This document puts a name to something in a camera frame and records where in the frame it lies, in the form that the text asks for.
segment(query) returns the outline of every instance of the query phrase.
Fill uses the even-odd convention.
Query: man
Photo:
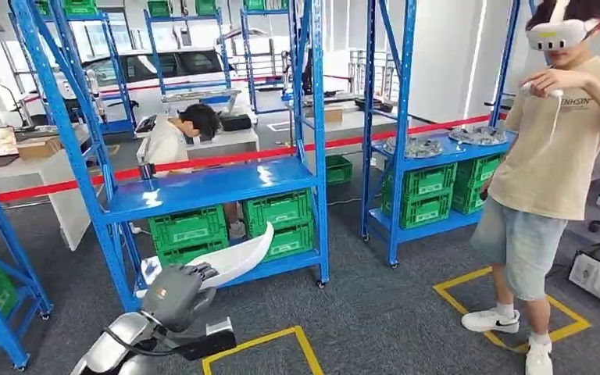
[[[212,139],[220,127],[220,118],[215,111],[205,104],[194,104],[187,107],[178,117],[158,115],[155,127],[148,137],[148,149],[145,161],[151,164],[183,162],[188,160],[188,144],[186,137],[202,137]],[[190,169],[174,171],[190,173]],[[167,172],[157,173],[164,177]],[[245,225],[238,219],[236,202],[224,203],[224,215],[229,221],[229,238],[235,240],[245,236]]]
[[[583,31],[580,43],[546,52],[551,68],[522,83],[530,92],[517,97],[505,123],[518,135],[483,186],[489,198],[472,239],[475,249],[490,256],[497,304],[462,318],[472,331],[516,333],[520,315],[513,301],[522,300],[532,327],[526,359],[530,375],[553,374],[545,276],[567,221],[584,219],[600,150],[600,57],[589,51],[600,32],[600,0],[545,0],[527,29],[548,23],[556,3],[564,10],[561,20],[590,20],[593,26]],[[551,96],[554,90],[563,96]]]

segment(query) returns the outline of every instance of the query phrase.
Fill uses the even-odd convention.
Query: blue metal shelf
[[[245,70],[247,72],[247,87],[249,90],[249,104],[252,107],[252,111],[254,111],[257,115],[265,115],[269,113],[280,113],[286,112],[288,109],[279,108],[279,109],[259,109],[259,103],[256,98],[256,88],[268,87],[270,85],[282,84],[283,80],[267,80],[264,83],[257,84],[255,82],[254,77],[254,62],[252,61],[252,57],[261,56],[263,54],[260,53],[252,53],[252,46],[249,41],[249,21],[248,17],[250,16],[275,16],[275,15],[287,15],[288,16],[288,27],[291,30],[292,27],[295,26],[295,20],[291,19],[291,10],[289,9],[267,9],[267,10],[247,10],[244,6],[240,10],[240,23],[242,30],[242,41],[244,46],[244,57],[245,57]],[[305,22],[309,16],[303,15],[302,22]],[[289,45],[289,50],[291,52],[291,60],[296,60],[297,46],[293,45],[293,41],[291,41],[291,45]]]
[[[443,153],[439,156],[426,159],[408,159],[403,158],[400,162],[401,171],[406,170],[419,170],[427,168],[429,166],[441,166],[443,164],[462,162],[463,160],[480,158],[482,156],[500,154],[506,152],[509,148],[509,142],[515,137],[512,132],[507,133],[507,142],[501,145],[493,146],[477,146],[477,145],[459,145],[457,142],[451,140],[447,135],[439,135],[430,137],[441,143],[443,146]],[[384,150],[384,142],[379,141],[372,144],[372,148],[375,152],[385,155],[389,159],[393,159],[395,156]]]
[[[380,7],[380,14],[383,19],[382,24],[390,45],[392,59],[395,63],[399,81],[399,104],[397,116],[384,116],[390,116],[393,120],[396,120],[397,134],[406,134],[409,117],[408,106],[411,85],[411,68],[413,64],[413,42],[415,38],[417,0],[405,0],[405,27],[402,38],[401,55],[399,55],[395,35],[392,30],[386,1],[367,0],[366,11],[368,19],[366,24],[367,42],[365,68],[365,123],[363,127],[362,141],[362,205],[360,207],[360,234],[363,238],[368,239],[370,237],[371,230],[372,234],[377,235],[383,241],[385,241],[387,245],[387,261],[391,265],[395,265],[397,263],[398,244],[427,235],[452,230],[463,225],[476,223],[479,218],[478,214],[461,215],[457,212],[451,212],[447,220],[417,227],[411,230],[401,229],[399,227],[399,216],[401,210],[400,201],[402,199],[401,190],[404,172],[407,170],[418,170],[429,166],[439,166],[442,164],[455,163],[467,159],[474,159],[486,155],[502,153],[507,150],[509,143],[507,142],[503,145],[496,146],[459,145],[457,142],[451,141],[447,135],[442,134],[438,136],[432,136],[432,138],[438,139],[441,142],[441,145],[444,149],[442,155],[429,159],[407,159],[404,155],[407,137],[396,137],[394,153],[386,152],[383,148],[383,142],[372,141],[372,116],[373,114],[380,114],[380,112],[373,109],[373,95],[375,86],[374,52],[376,48],[376,14],[378,13],[376,10],[377,6]],[[492,109],[491,120],[489,121],[489,125],[493,127],[497,124],[497,118],[500,113],[503,89],[505,87],[505,77],[509,66],[509,57],[512,51],[512,43],[514,31],[516,29],[516,23],[518,21],[519,9],[520,0],[513,0],[508,22],[507,39],[502,53],[498,90],[496,91],[495,105]],[[392,161],[389,162],[385,168],[385,172],[391,173],[391,175],[394,177],[391,184],[392,207],[390,217],[382,215],[379,209],[370,208],[373,197],[375,197],[378,190],[380,190],[380,187],[382,186],[382,179],[386,175],[386,173],[384,173],[378,180],[377,184],[375,184],[373,187],[370,187],[370,165],[372,154],[374,152],[380,153],[389,161]],[[384,231],[387,233],[382,233],[376,227],[370,226],[370,220],[375,223],[382,224]]]
[[[291,40],[292,45],[298,46],[304,51],[305,45],[310,38],[315,52],[312,54],[312,78],[314,82],[314,102],[323,102],[323,49],[320,25],[322,24],[321,2],[318,0],[303,0],[304,14],[302,27],[298,27],[296,16],[296,2],[290,2],[289,14],[292,23]],[[192,209],[205,205],[213,205],[222,202],[234,202],[242,199],[256,198],[264,195],[281,193],[303,188],[312,188],[312,210],[315,213],[316,225],[316,250],[304,255],[296,255],[286,260],[278,259],[270,263],[262,264],[247,276],[235,281],[244,282],[256,278],[269,276],[275,273],[283,273],[296,270],[301,266],[318,266],[318,281],[326,283],[329,280],[329,263],[327,248],[327,198],[325,178],[325,133],[324,133],[324,109],[322,106],[313,108],[312,116],[320,119],[315,122],[313,139],[316,143],[316,174],[309,172],[305,164],[304,142],[303,142],[303,114],[301,107],[301,93],[296,90],[293,94],[293,124],[295,128],[295,154],[291,158],[281,158],[264,162],[252,162],[240,166],[224,166],[215,170],[199,170],[191,174],[176,174],[168,177],[135,181],[118,184],[115,181],[113,170],[110,165],[108,152],[102,138],[100,122],[93,110],[90,93],[84,83],[77,78],[77,74],[83,74],[78,66],[79,62],[76,46],[68,37],[68,30],[62,28],[60,40],[61,48],[57,48],[54,38],[44,20],[33,7],[30,0],[12,0],[13,14],[20,26],[22,39],[30,52],[34,68],[40,77],[41,86],[44,88],[49,103],[50,113],[59,125],[59,135],[65,146],[70,166],[73,169],[77,185],[84,198],[88,214],[95,230],[105,263],[111,274],[116,293],[121,305],[126,311],[134,311],[139,308],[140,302],[134,296],[136,290],[145,288],[143,278],[140,275],[141,257],[137,245],[130,231],[128,223],[131,220],[141,219],[146,216],[162,215]],[[55,11],[54,21],[56,25],[67,25],[65,16],[61,12],[60,0],[51,0],[52,9]],[[152,22],[170,22],[177,20],[195,20],[196,17],[151,19],[147,16],[148,32],[152,34]],[[218,24],[221,24],[220,12],[215,15]],[[66,76],[68,85],[71,87],[81,112],[87,118],[87,125],[91,132],[91,153],[100,165],[102,176],[105,179],[104,192],[106,203],[98,199],[91,184],[91,175],[84,162],[83,152],[77,144],[72,128],[69,126],[70,118],[66,111],[63,96],[55,82],[48,57],[44,53],[44,46],[53,54],[58,63],[60,71]],[[223,58],[226,58],[224,43]],[[156,55],[155,41],[152,41]],[[298,79],[299,72],[303,66],[304,55],[295,58],[295,51],[291,51],[291,68],[294,79]],[[155,61],[158,73],[159,61]],[[160,87],[166,92],[162,78]],[[225,69],[227,83],[228,71]]]
[[[165,215],[310,188],[316,182],[296,157],[130,182],[114,193],[105,220],[115,223]]]
[[[150,13],[148,13],[147,9],[144,9],[144,19],[146,22],[146,30],[148,32],[148,39],[151,41],[151,50],[153,54],[153,63],[155,64],[155,72],[157,74],[157,79],[159,82],[159,90],[162,92],[162,95],[166,95],[167,91],[175,91],[175,90],[191,90],[194,88],[208,88],[214,86],[226,86],[226,88],[231,88],[231,76],[229,71],[229,56],[227,54],[227,46],[224,43],[224,36],[222,34],[222,10],[221,8],[215,9],[215,14],[212,16],[170,16],[170,17],[151,17]],[[152,24],[154,23],[168,23],[168,22],[187,22],[191,21],[205,21],[205,20],[215,20],[217,22],[218,30],[220,31],[220,58],[222,59],[222,67],[224,72],[224,80],[211,82],[208,84],[181,84],[181,85],[172,85],[165,84],[164,77],[162,75],[162,64],[159,61],[159,54],[157,50],[157,46],[155,44],[155,36],[153,34]]]
[[[421,227],[415,227],[411,229],[399,228],[397,234],[398,243],[416,240],[418,238],[431,236],[433,234],[442,233],[448,230],[464,227],[466,225],[475,224],[480,221],[480,211],[464,215],[456,211],[450,211],[447,219],[423,225]],[[390,216],[383,214],[379,209],[370,209],[369,215],[373,217],[380,225],[382,225],[388,232],[390,230],[391,220]]]
[[[119,99],[125,112],[125,119],[122,120],[110,120],[107,119],[107,122],[104,123],[100,127],[100,131],[103,134],[117,134],[117,133],[134,133],[134,128],[137,126],[136,120],[134,118],[134,111],[132,106],[130,105],[130,93],[127,90],[127,85],[125,82],[125,76],[123,75],[122,66],[120,65],[120,57],[118,54],[118,49],[116,48],[116,42],[113,37],[113,32],[111,28],[111,21],[109,19],[109,14],[107,12],[98,11],[94,15],[77,15],[71,14],[66,15],[63,8],[59,8],[56,4],[49,3],[52,6],[52,15],[50,16],[42,16],[36,11],[35,16],[39,17],[38,20],[43,23],[54,23],[57,31],[60,33],[60,37],[64,41],[71,42],[74,49],[77,49],[76,39],[72,32],[69,22],[73,21],[95,21],[99,22],[102,26],[102,33],[105,36],[105,42],[107,44],[107,50],[109,51],[109,59],[114,68],[114,73],[116,77],[116,86],[118,86],[118,94],[117,95],[103,95],[102,100],[115,100]],[[17,36],[17,41],[20,43],[20,47],[24,52],[24,57],[26,58],[27,65],[29,67],[29,71],[34,71],[33,64],[30,60],[30,56],[26,53],[26,45],[21,36],[21,30],[19,25],[16,22],[16,17],[13,15],[13,9],[11,6],[11,12],[9,13],[10,22],[12,24],[12,28],[15,31],[15,35]],[[80,85],[84,89],[88,89],[88,83],[86,82],[86,78],[84,75],[84,71],[81,66],[78,66],[78,69],[73,69],[73,74],[75,78],[80,82]],[[39,85],[38,81],[34,79],[35,87],[37,92],[43,92]],[[54,124],[53,116],[49,110],[48,104],[45,100],[42,99],[41,95],[41,104],[43,109],[45,110],[45,115],[47,116],[48,123]]]
[[[22,370],[28,364],[29,354],[22,346],[20,339],[35,314],[48,316],[53,310],[53,305],[47,299],[47,295],[42,289],[20,243],[17,241],[15,232],[7,221],[1,206],[0,235],[5,241],[5,246],[12,258],[12,265],[0,260],[0,269],[23,285],[16,289],[17,303],[12,312],[5,318],[0,313],[0,348],[3,348],[6,352],[13,366]],[[30,298],[32,303],[27,312],[21,316],[17,311],[20,310],[24,300],[27,298]],[[11,327],[15,323],[18,323],[19,326],[12,329]]]

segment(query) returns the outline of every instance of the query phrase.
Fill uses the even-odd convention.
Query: cardboard box
[[[325,110],[323,112],[323,118],[325,119],[325,123],[340,123],[343,118],[343,112],[344,111],[341,110],[341,107],[325,107]],[[313,108],[305,108],[305,117],[308,119],[314,117]]]
[[[57,153],[63,146],[58,136],[30,138],[17,143],[22,160],[44,159]]]

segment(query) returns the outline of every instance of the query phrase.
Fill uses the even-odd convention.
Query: gray carpet
[[[269,130],[259,125],[258,131]],[[266,142],[274,142],[272,134]],[[134,150],[135,144],[121,148],[124,155]],[[330,202],[359,196],[359,170],[358,163],[350,185],[329,189]],[[286,273],[220,291],[210,316],[230,316],[240,342],[301,326],[325,374],[523,374],[521,355],[463,329],[460,314],[432,289],[485,266],[484,257],[468,245],[472,227],[401,246],[401,264],[391,270],[382,261],[384,246],[377,241],[366,245],[356,235],[358,202],[331,206],[328,213],[330,283],[325,289],[314,286],[312,270]],[[52,318],[34,320],[23,339],[31,353],[27,373],[69,373],[102,327],[120,314],[102,253],[91,230],[76,252],[67,251],[48,205],[7,214],[55,303]],[[152,254],[148,237],[140,234],[137,242],[142,255]],[[581,246],[566,235],[558,263],[569,262]],[[490,291],[485,278],[450,290],[467,309],[488,307]],[[592,325],[555,345],[555,374],[600,374],[600,301],[566,281],[566,270],[548,280],[548,293]],[[554,327],[570,322],[556,310],[554,317]],[[514,345],[523,339],[519,334],[505,342]],[[177,357],[157,364],[157,374],[202,373],[199,362]],[[211,369],[215,375],[310,373],[292,336],[225,357]],[[0,375],[9,373],[9,361],[0,351]]]

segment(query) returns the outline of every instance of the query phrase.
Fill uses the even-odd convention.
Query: nike logo
[[[495,322],[495,326],[496,326],[496,327],[508,327],[508,326],[513,326],[514,324],[516,324],[516,322],[513,322],[513,323],[507,323],[507,324],[502,324],[502,323],[500,323],[500,320],[497,320],[497,321]]]

